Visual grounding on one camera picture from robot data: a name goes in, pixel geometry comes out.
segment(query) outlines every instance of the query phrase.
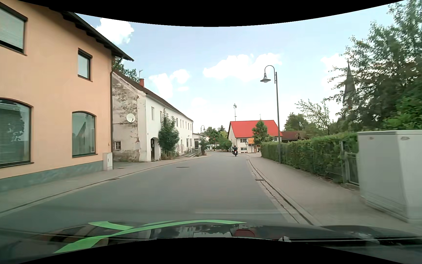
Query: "church steeple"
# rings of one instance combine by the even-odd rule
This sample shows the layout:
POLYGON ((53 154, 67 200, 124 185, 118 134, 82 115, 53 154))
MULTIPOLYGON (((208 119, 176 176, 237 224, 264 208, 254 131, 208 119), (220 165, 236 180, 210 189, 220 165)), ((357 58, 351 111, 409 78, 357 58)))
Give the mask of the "church steeple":
POLYGON ((345 81, 345 93, 343 94, 343 105, 351 108, 352 100, 351 98, 356 94, 355 83, 353 81, 353 75, 351 74, 351 68, 349 67, 348 61, 348 71, 346 74, 346 81, 345 81))

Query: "car hood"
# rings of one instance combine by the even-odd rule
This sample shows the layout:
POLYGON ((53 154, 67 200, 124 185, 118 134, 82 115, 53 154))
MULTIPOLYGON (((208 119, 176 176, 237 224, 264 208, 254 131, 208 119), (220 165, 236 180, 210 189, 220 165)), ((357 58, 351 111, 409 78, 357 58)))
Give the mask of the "car hood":
POLYGON ((414 234, 359 225, 313 226, 232 220, 187 220, 137 223, 97 221, 46 233, 0 229, 0 234, 24 237, 0 248, 0 260, 47 256, 80 249, 155 239, 229 237, 304 242, 320 246, 385 244, 388 241, 421 243, 414 234))

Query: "street lamp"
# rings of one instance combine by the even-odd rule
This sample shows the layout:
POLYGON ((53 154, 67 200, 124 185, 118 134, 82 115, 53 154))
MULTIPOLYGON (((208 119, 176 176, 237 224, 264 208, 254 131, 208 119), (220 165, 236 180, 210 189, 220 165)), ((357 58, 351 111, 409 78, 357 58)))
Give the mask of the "street lamp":
MULTIPOLYGON (((268 65, 268 66, 271 66, 273 68, 274 83, 276 83, 276 110, 278 111, 278 156, 279 156, 279 164, 281 164, 281 135, 280 135, 280 129, 279 129, 278 73, 276 72, 276 70, 274 69, 272 65, 268 65)), ((261 80, 262 83, 267 83, 271 81, 271 79, 268 79, 268 77, 266 76, 266 68, 268 66, 266 66, 264 69, 264 76, 263 76, 263 79, 261 80)))

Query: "sky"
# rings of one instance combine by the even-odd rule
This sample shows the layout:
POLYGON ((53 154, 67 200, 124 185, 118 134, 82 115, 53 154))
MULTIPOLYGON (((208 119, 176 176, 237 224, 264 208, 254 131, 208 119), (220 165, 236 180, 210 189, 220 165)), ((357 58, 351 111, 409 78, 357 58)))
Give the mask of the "sky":
MULTIPOLYGON (((346 67, 342 57, 349 38, 366 38, 370 23, 393 23, 388 6, 279 24, 239 27, 184 27, 144 24, 78 14, 135 61, 146 88, 192 119, 193 131, 204 125, 226 130, 234 119, 275 120, 276 85, 262 83, 264 69, 278 73, 281 130, 295 103, 314 103, 337 91, 327 83, 333 65, 346 67), (234 118, 233 105, 236 104, 234 118)), ((336 120, 341 105, 328 102, 336 120)))

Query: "asphalt road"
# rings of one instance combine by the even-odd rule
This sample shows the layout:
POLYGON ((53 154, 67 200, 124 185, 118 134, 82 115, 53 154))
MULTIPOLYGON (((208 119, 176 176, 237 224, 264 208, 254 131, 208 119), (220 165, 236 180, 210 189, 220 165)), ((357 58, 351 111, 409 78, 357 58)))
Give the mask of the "asphalt road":
MULTIPOLYGON (((42 233, 93 221, 287 223, 255 181, 246 159, 243 154, 211 153, 134 173, 3 216, 0 228, 42 233)), ((0 245, 13 239, 0 237, 0 245)))

